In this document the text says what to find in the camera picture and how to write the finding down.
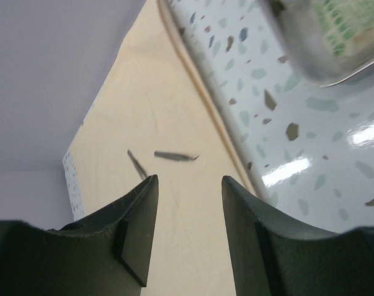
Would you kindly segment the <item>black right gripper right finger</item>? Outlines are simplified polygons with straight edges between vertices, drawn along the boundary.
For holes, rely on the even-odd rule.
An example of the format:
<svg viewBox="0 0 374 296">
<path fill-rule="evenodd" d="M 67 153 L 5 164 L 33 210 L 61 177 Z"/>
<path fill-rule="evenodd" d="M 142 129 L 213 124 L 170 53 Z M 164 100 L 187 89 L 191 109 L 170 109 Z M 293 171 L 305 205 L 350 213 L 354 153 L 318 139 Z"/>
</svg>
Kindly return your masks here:
<svg viewBox="0 0 374 296">
<path fill-rule="evenodd" d="M 238 295 L 374 295 L 374 227 L 311 226 L 230 176 L 222 203 Z"/>
</svg>

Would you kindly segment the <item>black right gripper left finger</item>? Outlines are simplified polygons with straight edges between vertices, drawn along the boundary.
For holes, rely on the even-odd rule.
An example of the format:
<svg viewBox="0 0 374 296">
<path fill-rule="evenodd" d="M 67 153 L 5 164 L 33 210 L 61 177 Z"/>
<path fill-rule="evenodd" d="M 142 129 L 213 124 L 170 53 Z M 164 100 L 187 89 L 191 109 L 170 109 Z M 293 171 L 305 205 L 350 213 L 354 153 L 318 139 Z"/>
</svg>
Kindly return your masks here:
<svg viewBox="0 0 374 296">
<path fill-rule="evenodd" d="M 159 180 L 64 226 L 0 221 L 0 295 L 139 295 L 147 286 Z"/>
</svg>

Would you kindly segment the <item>curved steel tweezers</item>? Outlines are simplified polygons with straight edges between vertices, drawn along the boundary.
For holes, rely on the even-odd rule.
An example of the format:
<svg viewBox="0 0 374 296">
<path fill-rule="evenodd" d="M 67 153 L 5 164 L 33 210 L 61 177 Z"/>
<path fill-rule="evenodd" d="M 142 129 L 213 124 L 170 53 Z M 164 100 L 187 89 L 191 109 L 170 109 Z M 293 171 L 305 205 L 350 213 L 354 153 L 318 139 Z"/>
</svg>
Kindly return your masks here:
<svg viewBox="0 0 374 296">
<path fill-rule="evenodd" d="M 146 170 L 142 167 L 142 165 L 139 163 L 137 158 L 133 155 L 131 150 L 127 150 L 127 154 L 129 156 L 133 166 L 135 167 L 136 171 L 138 172 L 139 177 L 142 180 L 145 180 L 148 177 L 148 174 L 147 174 Z"/>
<path fill-rule="evenodd" d="M 197 160 L 199 155 L 187 155 L 187 154 L 180 154 L 176 152 L 165 152 L 165 151 L 155 151 L 154 156 L 166 160 L 171 160 L 175 162 L 193 162 Z"/>
</svg>

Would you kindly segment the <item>green printed glove packet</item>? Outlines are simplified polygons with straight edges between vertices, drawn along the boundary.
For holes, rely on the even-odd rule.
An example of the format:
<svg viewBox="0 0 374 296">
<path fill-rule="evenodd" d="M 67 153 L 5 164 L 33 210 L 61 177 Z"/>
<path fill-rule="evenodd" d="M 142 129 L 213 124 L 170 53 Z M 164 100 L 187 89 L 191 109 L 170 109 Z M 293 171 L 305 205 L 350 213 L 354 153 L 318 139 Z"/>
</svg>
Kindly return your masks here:
<svg viewBox="0 0 374 296">
<path fill-rule="evenodd" d="M 323 42 L 331 55 L 374 56 L 374 1 L 312 1 Z"/>
</svg>

